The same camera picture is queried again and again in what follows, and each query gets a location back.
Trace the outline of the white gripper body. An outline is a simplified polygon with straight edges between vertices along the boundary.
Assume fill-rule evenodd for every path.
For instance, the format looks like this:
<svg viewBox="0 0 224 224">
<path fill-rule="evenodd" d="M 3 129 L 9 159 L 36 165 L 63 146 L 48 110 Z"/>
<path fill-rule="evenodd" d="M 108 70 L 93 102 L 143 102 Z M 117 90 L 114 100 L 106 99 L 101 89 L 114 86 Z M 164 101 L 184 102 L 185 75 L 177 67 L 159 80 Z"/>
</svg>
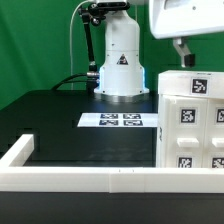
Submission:
<svg viewBox="0 0 224 224">
<path fill-rule="evenodd" d="M 224 31 L 224 0 L 149 0 L 150 30 L 157 39 Z"/>
</svg>

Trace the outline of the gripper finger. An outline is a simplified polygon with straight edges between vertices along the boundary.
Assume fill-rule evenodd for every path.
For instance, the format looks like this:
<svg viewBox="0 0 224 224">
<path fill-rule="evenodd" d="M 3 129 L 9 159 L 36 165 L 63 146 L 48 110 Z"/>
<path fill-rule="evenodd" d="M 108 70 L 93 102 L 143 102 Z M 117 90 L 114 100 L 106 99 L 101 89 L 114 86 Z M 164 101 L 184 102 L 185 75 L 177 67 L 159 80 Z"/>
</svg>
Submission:
<svg viewBox="0 0 224 224">
<path fill-rule="evenodd" d="M 195 66 L 195 55 L 190 52 L 185 37 L 174 38 L 173 46 L 181 58 L 181 66 L 183 68 L 191 68 Z"/>
</svg>

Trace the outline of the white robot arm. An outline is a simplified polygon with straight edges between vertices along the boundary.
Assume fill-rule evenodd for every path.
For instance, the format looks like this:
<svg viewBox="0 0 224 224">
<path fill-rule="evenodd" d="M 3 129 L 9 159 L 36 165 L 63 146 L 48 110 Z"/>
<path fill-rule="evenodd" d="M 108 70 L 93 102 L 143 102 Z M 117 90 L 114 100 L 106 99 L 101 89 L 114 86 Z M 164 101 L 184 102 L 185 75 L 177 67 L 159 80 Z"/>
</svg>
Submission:
<svg viewBox="0 0 224 224">
<path fill-rule="evenodd" d="M 105 62 L 99 70 L 96 97 L 129 102 L 149 93 L 139 62 L 140 27 L 127 10 L 141 0 L 92 0 L 92 9 L 106 18 Z M 157 39 L 171 38 L 183 67 L 196 56 L 186 38 L 224 31 L 224 0 L 148 0 L 149 28 Z"/>
</svg>

